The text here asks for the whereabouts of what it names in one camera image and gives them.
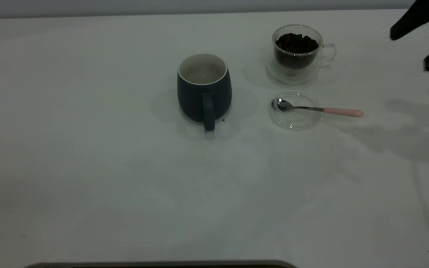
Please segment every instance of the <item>pink spoon handle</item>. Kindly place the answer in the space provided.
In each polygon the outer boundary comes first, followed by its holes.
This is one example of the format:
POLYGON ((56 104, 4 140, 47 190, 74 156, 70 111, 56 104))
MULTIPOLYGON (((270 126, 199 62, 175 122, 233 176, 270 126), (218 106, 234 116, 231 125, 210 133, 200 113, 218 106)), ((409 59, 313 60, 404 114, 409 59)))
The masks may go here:
POLYGON ((361 110, 340 109, 340 108, 324 108, 326 114, 345 115, 346 117, 363 117, 361 110))

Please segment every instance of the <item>metal spoon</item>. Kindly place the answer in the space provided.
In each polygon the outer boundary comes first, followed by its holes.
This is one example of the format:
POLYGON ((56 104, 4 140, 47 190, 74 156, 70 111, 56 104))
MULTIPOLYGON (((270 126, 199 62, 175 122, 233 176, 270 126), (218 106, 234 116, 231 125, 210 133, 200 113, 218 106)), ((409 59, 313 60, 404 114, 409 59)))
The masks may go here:
POLYGON ((353 109, 341 109, 341 108, 318 108, 318 107, 306 107, 306 106, 293 106, 287 100, 283 100, 281 98, 275 99, 272 101, 272 105, 277 105, 279 110, 286 112, 293 109, 305 109, 312 110, 318 112, 325 112, 326 114, 338 114, 344 115, 346 117, 363 117, 363 112, 361 110, 353 110, 353 109))

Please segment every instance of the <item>glass cup handle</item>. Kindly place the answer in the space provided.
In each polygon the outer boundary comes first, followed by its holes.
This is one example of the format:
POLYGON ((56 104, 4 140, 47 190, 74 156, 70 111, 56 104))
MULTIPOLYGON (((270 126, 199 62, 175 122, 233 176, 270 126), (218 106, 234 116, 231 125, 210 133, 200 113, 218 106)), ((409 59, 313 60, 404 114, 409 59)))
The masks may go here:
POLYGON ((337 49, 333 43, 324 43, 322 49, 322 66, 326 66, 337 55, 337 49))

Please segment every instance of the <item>mug handle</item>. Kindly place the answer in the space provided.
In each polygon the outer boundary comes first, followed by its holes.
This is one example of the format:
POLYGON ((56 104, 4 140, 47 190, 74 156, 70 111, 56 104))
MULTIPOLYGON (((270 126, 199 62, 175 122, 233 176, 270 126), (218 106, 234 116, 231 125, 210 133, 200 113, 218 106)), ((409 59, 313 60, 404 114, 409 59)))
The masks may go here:
POLYGON ((332 43, 324 43, 322 54, 322 66, 326 66, 337 55, 337 49, 332 43))
POLYGON ((215 129, 215 106, 211 95, 203 94, 203 114, 204 130, 213 131, 215 129))

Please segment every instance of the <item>gray wall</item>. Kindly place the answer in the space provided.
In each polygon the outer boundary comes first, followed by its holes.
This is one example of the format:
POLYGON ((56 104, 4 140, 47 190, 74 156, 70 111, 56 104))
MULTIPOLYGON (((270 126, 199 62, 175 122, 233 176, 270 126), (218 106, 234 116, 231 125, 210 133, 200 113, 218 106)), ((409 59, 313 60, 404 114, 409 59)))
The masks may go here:
POLYGON ((413 0, 0 0, 0 17, 397 9, 413 0))

